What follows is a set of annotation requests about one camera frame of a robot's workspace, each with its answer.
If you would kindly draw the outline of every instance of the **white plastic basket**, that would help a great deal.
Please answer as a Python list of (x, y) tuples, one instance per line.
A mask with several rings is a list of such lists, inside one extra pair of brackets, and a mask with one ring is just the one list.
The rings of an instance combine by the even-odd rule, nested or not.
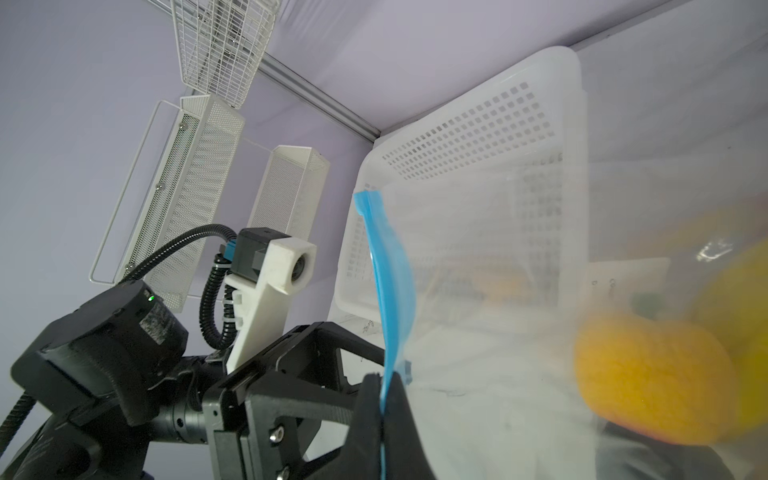
[[(553, 303), (578, 296), (588, 255), (586, 97), (576, 54), (547, 48), (404, 127), (375, 147), (360, 168), (355, 192), (398, 180), (425, 181), (461, 169), (520, 167), (525, 186), (515, 205), (528, 237), (525, 252), (538, 278), (551, 281)], [(537, 208), (551, 195), (560, 207)], [(340, 309), (380, 322), (362, 218), (350, 204), (339, 269)]]
[(270, 155), (248, 227), (309, 240), (330, 163), (311, 147), (279, 145)]
[(181, 80), (242, 107), (280, 0), (171, 0), (170, 6)]

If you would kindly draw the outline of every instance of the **yellow fruit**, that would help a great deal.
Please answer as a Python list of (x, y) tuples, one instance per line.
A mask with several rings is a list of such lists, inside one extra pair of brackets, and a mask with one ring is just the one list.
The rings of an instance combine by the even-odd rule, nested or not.
[(731, 353), (739, 380), (739, 408), (735, 438), (768, 422), (768, 332)]
[(581, 396), (613, 423), (679, 445), (710, 444), (734, 425), (733, 364), (699, 326), (596, 315), (579, 332), (574, 354)]
[(483, 294), (492, 303), (507, 300), (529, 300), (532, 296), (528, 278), (519, 272), (499, 268), (475, 270), (470, 274), (475, 290)]
[(768, 195), (761, 194), (693, 217), (662, 231), (635, 236), (621, 244), (623, 258), (670, 257), (700, 249), (707, 241), (723, 236), (751, 237), (768, 227)]
[(768, 326), (768, 240), (738, 255), (699, 294), (690, 320), (729, 352)]

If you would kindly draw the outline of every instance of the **white mesh basket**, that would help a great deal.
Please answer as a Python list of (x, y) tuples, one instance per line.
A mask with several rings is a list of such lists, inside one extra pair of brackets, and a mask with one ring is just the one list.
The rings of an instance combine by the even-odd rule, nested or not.
[[(579, 60), (568, 48), (547, 48), (383, 141), (363, 161), (355, 192), (461, 169), (520, 167), (525, 185), (511, 193), (523, 206), (525, 254), (538, 270), (532, 273), (546, 279), (551, 303), (572, 305), (572, 286), (587, 263), (586, 145)], [(537, 197), (553, 198), (559, 207), (541, 212)], [(366, 229), (354, 203), (335, 300), (348, 313), (381, 321)]]
[[(215, 95), (181, 98), (174, 130), (114, 279), (185, 231), (211, 223), (245, 120)], [(144, 280), (172, 312), (184, 307), (204, 242), (177, 251)]]
[(280, 0), (171, 0), (181, 80), (243, 106)]
[(310, 239), (330, 163), (311, 147), (280, 145), (270, 155), (248, 227)]

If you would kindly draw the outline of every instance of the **metal screw head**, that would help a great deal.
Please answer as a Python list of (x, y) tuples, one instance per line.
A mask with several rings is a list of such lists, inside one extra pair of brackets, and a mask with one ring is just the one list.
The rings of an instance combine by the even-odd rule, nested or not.
[(288, 480), (289, 476), (290, 476), (290, 468), (288, 467), (288, 465), (286, 465), (286, 467), (280, 470), (280, 472), (277, 474), (276, 480)]
[(278, 443), (283, 441), (283, 437), (286, 434), (286, 430), (282, 425), (278, 425), (276, 429), (274, 429), (272, 432), (270, 432), (270, 442), (273, 443), (273, 445), (277, 445)]

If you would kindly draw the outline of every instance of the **lemon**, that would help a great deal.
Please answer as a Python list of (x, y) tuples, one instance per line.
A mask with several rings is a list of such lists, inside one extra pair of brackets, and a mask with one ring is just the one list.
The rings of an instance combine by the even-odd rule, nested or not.
[(768, 422), (768, 331), (731, 353), (739, 380), (739, 408), (735, 438)]
[(735, 424), (733, 364), (700, 326), (603, 313), (584, 323), (574, 354), (582, 398), (613, 423), (678, 445), (708, 445)]
[(729, 352), (768, 325), (768, 240), (736, 256), (699, 294), (690, 320), (711, 331)]

